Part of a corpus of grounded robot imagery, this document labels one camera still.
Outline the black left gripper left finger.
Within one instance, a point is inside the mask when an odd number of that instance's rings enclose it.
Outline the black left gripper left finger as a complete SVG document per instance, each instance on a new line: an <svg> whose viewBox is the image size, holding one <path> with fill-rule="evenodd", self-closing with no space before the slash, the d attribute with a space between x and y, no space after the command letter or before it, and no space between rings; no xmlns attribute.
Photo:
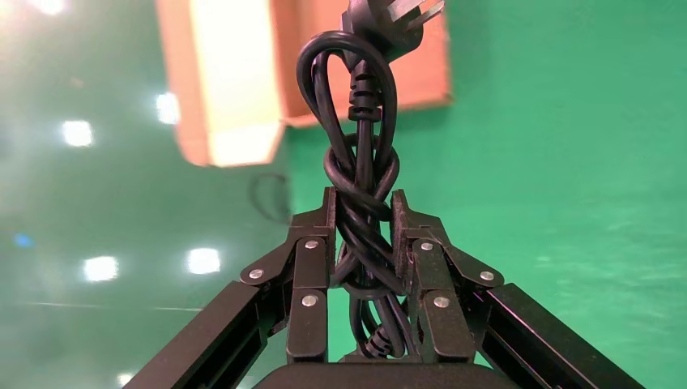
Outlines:
<svg viewBox="0 0 687 389"><path fill-rule="evenodd" d="M236 388L286 329L288 362L327 359L327 289L335 259L336 193L293 217L284 243L251 263L127 384Z"/></svg>

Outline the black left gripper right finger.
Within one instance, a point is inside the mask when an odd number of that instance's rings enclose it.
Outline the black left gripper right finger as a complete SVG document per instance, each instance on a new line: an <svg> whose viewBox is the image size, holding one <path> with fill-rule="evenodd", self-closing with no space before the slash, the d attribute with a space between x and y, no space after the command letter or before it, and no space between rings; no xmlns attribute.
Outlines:
<svg viewBox="0 0 687 389"><path fill-rule="evenodd" d="M558 317L455 247L436 216L391 197L422 388L628 388L631 377Z"/></svg>

